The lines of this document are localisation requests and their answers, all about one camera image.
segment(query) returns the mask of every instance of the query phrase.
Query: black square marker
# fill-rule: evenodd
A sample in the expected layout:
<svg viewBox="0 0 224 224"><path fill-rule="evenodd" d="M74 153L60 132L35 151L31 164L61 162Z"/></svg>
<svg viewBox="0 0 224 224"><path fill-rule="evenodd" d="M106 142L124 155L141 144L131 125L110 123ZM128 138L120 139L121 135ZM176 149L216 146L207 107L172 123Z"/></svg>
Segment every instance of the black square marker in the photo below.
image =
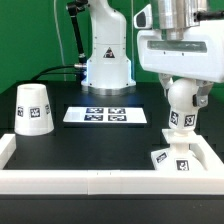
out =
<svg viewBox="0 0 224 224"><path fill-rule="evenodd" d="M84 121L103 121L103 115L85 115Z"/></svg>
<svg viewBox="0 0 224 224"><path fill-rule="evenodd" d="M126 111L124 108L109 108L108 113L109 114L126 114Z"/></svg>
<svg viewBox="0 0 224 224"><path fill-rule="evenodd" d="M102 114L104 111L104 108L87 108L86 113L87 114Z"/></svg>
<svg viewBox="0 0 224 224"><path fill-rule="evenodd" d="M40 108L33 107L30 108L30 118L39 118L40 117Z"/></svg>
<svg viewBox="0 0 224 224"><path fill-rule="evenodd" d="M125 115L109 115L108 121L127 121L127 117Z"/></svg>

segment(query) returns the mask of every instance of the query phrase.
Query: black table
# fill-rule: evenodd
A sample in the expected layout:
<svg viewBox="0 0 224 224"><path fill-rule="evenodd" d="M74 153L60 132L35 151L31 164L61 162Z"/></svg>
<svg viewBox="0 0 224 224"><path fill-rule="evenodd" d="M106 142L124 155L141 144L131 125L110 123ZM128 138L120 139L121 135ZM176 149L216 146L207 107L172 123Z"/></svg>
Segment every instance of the black table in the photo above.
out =
<svg viewBox="0 0 224 224"><path fill-rule="evenodd" d="M136 92L99 96L75 82L47 86L55 129L44 136L16 136L7 170L152 170L150 152L167 144L169 104L159 83ZM14 133L16 83L0 95L0 135ZM147 124L64 123L69 106L142 107ZM209 96L199 112L201 134L224 161L224 103ZM224 197L212 195L2 195L2 223L222 223Z"/></svg>

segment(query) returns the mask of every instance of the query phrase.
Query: cup with black markings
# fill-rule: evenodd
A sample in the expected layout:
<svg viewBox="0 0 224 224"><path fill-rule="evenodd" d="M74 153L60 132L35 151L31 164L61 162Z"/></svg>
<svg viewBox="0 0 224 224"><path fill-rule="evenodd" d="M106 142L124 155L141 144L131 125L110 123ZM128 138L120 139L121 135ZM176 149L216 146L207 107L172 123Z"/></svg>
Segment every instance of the cup with black markings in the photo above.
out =
<svg viewBox="0 0 224 224"><path fill-rule="evenodd" d="M20 135L44 135L54 129L46 86L23 84L17 87L15 132Z"/></svg>

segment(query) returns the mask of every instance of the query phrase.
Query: white paper cup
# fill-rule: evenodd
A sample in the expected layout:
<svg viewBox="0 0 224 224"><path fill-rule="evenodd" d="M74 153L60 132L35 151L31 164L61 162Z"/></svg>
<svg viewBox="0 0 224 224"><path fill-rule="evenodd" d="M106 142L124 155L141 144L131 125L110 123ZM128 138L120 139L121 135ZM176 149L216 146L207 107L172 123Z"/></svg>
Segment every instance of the white paper cup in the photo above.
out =
<svg viewBox="0 0 224 224"><path fill-rule="evenodd" d="M36 136L54 129L46 86L24 84L17 88L15 132Z"/></svg>

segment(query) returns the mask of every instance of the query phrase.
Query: black cable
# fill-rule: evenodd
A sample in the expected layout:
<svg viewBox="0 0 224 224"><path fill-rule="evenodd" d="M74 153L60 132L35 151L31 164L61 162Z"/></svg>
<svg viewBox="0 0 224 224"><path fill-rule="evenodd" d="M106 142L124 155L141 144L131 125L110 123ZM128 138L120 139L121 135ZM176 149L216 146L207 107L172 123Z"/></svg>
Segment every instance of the black cable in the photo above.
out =
<svg viewBox="0 0 224 224"><path fill-rule="evenodd" d="M35 75L31 80L35 81L38 78L40 78L42 75L49 74L48 72L59 70L59 69L65 69L65 68L73 68L73 69L75 69L74 65L61 65L61 66L51 67L51 68L47 68L47 69L41 71L40 73Z"/></svg>

